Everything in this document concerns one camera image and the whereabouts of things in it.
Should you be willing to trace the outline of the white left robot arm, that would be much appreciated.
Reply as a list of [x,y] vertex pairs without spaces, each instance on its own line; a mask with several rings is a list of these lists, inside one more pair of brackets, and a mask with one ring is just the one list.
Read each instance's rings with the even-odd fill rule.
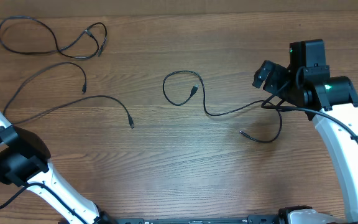
[[79,194],[54,168],[45,143],[10,123],[0,112],[0,182],[44,199],[67,223],[115,223],[94,202]]

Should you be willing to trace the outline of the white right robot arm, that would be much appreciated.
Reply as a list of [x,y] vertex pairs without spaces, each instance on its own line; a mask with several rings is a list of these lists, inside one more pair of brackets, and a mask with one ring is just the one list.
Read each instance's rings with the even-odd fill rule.
[[278,97],[263,109],[302,111],[321,136],[344,200],[344,223],[358,223],[358,94],[350,78],[332,77],[321,39],[289,45],[290,64],[269,60],[255,72],[253,86]]

